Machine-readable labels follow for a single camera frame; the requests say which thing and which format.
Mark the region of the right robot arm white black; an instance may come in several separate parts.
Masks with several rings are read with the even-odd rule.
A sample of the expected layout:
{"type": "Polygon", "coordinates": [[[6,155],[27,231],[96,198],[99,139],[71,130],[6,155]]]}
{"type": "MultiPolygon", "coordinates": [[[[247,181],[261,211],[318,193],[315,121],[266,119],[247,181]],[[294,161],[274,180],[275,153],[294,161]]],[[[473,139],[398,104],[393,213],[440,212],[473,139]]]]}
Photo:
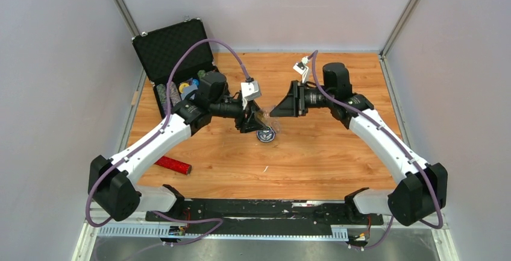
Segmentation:
{"type": "Polygon", "coordinates": [[[448,173],[441,163],[431,164],[409,148],[382,120],[373,104],[354,93],[350,74],[343,63],[322,68],[322,85],[293,80],[283,100],[270,112],[274,118],[305,116],[311,108],[329,108],[332,117],[352,131],[372,150],[390,172],[396,188],[363,188],[345,197],[344,215],[360,223],[368,214],[394,217],[400,224],[430,225],[426,217],[441,214],[447,202],[448,173]]]}

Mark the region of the clear pill bottle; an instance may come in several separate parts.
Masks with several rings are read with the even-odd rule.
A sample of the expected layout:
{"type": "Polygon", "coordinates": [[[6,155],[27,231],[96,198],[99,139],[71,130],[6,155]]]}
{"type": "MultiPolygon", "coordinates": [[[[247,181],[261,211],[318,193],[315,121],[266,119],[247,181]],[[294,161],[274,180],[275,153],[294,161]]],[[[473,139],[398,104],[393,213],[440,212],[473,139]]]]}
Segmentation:
{"type": "Polygon", "coordinates": [[[257,115],[258,119],[261,122],[263,122],[267,127],[273,129],[274,131],[279,131],[280,123],[279,123],[278,118],[271,117],[269,114],[270,114],[269,111],[261,109],[257,112],[256,115],[257,115]]]}

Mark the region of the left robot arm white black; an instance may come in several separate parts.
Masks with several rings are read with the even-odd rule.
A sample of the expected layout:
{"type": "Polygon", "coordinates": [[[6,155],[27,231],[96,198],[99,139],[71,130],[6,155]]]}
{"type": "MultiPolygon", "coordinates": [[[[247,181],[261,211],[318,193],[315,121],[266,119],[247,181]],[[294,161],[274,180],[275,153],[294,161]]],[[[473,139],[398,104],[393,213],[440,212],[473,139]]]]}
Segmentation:
{"type": "Polygon", "coordinates": [[[123,221],[134,212],[159,211],[169,220],[184,215],[180,194],[169,186],[138,186],[141,176],[168,151],[211,123],[212,117],[232,118],[241,133],[265,128],[256,116],[260,107],[259,84],[253,78],[240,84],[236,97],[229,94],[227,78],[208,72],[198,88],[186,95],[169,114],[134,145],[106,158],[97,156],[90,165],[89,200],[94,201],[109,219],[123,221]]]}

